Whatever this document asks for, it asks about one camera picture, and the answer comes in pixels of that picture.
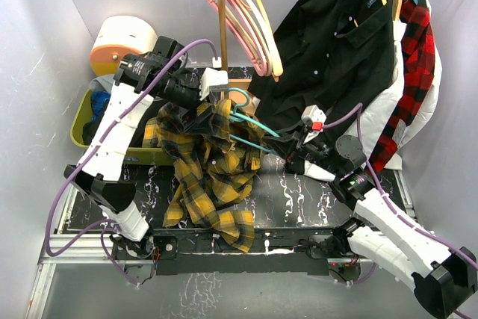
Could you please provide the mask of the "teal plastic hanger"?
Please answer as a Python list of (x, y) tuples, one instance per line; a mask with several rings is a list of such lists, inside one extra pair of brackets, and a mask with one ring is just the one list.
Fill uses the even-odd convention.
[[(247, 115), (244, 115), (244, 114), (239, 114), (237, 112), (237, 109), (238, 108), (242, 108), (242, 107), (245, 107), (247, 106), (250, 102), (251, 102), (251, 99), (249, 97), (249, 95), (247, 94), (247, 92), (243, 89), (240, 89), (239, 87), (230, 87), (229, 89), (226, 90), (226, 94), (229, 95), (230, 93), (240, 93), (244, 96), (244, 98), (246, 99), (246, 101), (244, 103), (240, 103), (240, 104), (236, 104), (233, 109), (230, 111), (230, 115), (234, 118), (238, 118), (239, 120), (243, 120), (243, 121), (246, 121), (247, 123), (252, 123), (254, 124), (255, 126), (261, 128), (262, 130), (266, 131), (266, 133), (268, 134), (271, 134), (272, 136), (274, 137), (278, 137), (279, 135), (277, 133), (274, 132), (274, 130), (268, 128), (266, 125), (260, 123), (259, 121), (255, 120), (254, 118), (252, 117), (249, 117)], [(249, 147), (252, 147), (252, 148), (255, 148), (259, 151), (262, 151), (262, 152), (266, 152), (267, 154), (271, 154), (271, 155), (276, 155), (278, 156), (279, 154), (274, 151), (273, 149), (268, 149), (264, 146), (261, 146), (260, 144), (257, 144), (257, 143), (253, 143), (249, 140), (246, 140), (246, 139), (243, 139), (242, 137), (238, 137), (237, 135), (234, 135), (234, 134), (230, 134), (229, 135), (229, 138), (232, 139), (232, 140), (235, 140), (236, 142), (241, 142)]]

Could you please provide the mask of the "yellow plaid shirt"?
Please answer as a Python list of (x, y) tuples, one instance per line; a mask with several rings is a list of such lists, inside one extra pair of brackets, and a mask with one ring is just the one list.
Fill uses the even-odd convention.
[(231, 99), (201, 104), (198, 114), (212, 112), (205, 130), (185, 134), (179, 106), (168, 102), (148, 121), (147, 128), (172, 159), (178, 182), (163, 225), (173, 227), (188, 217), (193, 225), (213, 230), (228, 245), (248, 252), (254, 241), (254, 216), (231, 206), (252, 191), (264, 157), (256, 147), (263, 142), (264, 131), (247, 121), (232, 122), (229, 116), (234, 105)]

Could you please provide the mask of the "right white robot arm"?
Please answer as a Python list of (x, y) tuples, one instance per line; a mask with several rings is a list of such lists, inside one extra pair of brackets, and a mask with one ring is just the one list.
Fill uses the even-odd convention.
[(373, 260), (412, 290), (434, 318), (448, 318), (477, 292), (477, 258), (466, 247), (441, 243), (388, 199), (371, 174), (358, 137), (344, 135), (333, 146), (307, 140), (319, 122), (293, 133), (268, 135), (265, 143), (286, 164), (304, 164), (311, 177), (328, 182), (336, 199), (353, 217), (332, 231), (332, 250), (343, 257)]

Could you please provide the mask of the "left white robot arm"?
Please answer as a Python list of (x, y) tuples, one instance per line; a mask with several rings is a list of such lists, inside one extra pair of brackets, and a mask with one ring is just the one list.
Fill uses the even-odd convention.
[(183, 86), (180, 76), (188, 51), (202, 44), (213, 46), (206, 39), (182, 46), (168, 37), (159, 37), (152, 51), (125, 55), (114, 74), (109, 103), (90, 146), (76, 165), (64, 171), (66, 180), (106, 213), (106, 222), (117, 232), (113, 238), (117, 246), (138, 258), (152, 254), (154, 239), (134, 202), (134, 183), (120, 178), (122, 164), (155, 98), (183, 108), (199, 104), (200, 91)]

